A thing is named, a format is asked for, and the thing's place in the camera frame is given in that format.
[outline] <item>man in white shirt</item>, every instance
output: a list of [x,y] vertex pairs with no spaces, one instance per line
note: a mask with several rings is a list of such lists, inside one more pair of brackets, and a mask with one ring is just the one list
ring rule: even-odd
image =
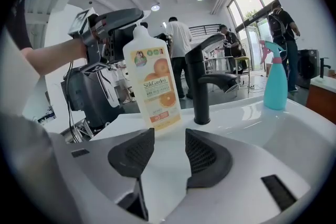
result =
[[171,17],[166,28],[167,34],[172,37],[172,44],[170,47],[170,57],[172,61],[172,68],[179,98],[184,98],[184,92],[181,83],[181,73],[184,70],[185,80],[188,85],[188,93],[186,96],[193,98],[190,90],[189,72],[184,56],[191,50],[190,41],[192,35],[186,24],[178,22],[176,17]]

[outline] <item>floor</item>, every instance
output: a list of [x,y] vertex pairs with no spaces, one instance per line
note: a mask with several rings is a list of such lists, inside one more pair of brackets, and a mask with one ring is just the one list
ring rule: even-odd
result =
[[[254,86],[254,89],[250,89],[250,93],[248,93],[247,91],[248,90],[247,82],[248,82],[247,76],[241,77],[240,89],[238,90],[237,96],[235,91],[230,93],[224,93],[217,86],[215,86],[213,91],[213,86],[208,85],[209,105],[227,103],[264,94],[267,82],[267,78],[265,77],[264,72],[255,71],[251,73],[250,85],[252,87]],[[185,80],[182,81],[182,87],[184,91],[187,92],[187,85]],[[288,98],[299,104],[306,105],[308,98],[308,89],[298,87],[298,90],[299,91],[295,93],[288,93]],[[183,99],[180,99],[180,104],[181,109],[189,109],[193,107],[193,100],[190,100],[185,97]],[[137,102],[127,103],[122,106],[125,109],[125,113],[140,113]]]

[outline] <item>rectangular slot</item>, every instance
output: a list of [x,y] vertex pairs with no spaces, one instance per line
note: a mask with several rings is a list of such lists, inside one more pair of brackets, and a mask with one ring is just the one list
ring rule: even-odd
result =
[[285,211],[293,205],[297,200],[289,189],[282,183],[276,175],[265,176],[261,178],[274,201],[277,203],[281,211]]
[[88,154],[90,153],[88,150],[86,150],[85,148],[81,148],[80,150],[75,150],[75,151],[72,151],[71,154],[74,158],[77,158],[79,156],[83,156],[85,154]]

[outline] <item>small faucet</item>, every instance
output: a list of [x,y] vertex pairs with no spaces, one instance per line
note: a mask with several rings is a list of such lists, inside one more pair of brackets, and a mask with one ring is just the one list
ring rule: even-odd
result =
[[205,72],[202,50],[224,38],[225,36],[222,34],[213,35],[185,55],[190,77],[191,92],[193,95],[194,121],[200,125],[210,122],[207,83],[215,84],[225,92],[232,91],[237,87],[237,77],[233,74],[206,74]]
[[324,60],[325,59],[329,59],[328,57],[324,57],[324,58],[321,58],[320,59],[320,78],[323,79],[323,73],[324,73],[324,68],[327,67],[327,68],[331,68],[331,66],[329,65],[325,65],[324,64]]

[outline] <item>teal spray bottle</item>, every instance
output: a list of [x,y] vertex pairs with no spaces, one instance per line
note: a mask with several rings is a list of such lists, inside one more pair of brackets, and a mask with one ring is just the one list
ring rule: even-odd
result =
[[282,110],[286,106],[288,92],[287,77],[280,56],[280,51],[284,49],[278,44],[265,40],[260,40],[260,44],[263,46],[261,63],[271,51],[274,54],[265,88],[264,105],[270,109]]

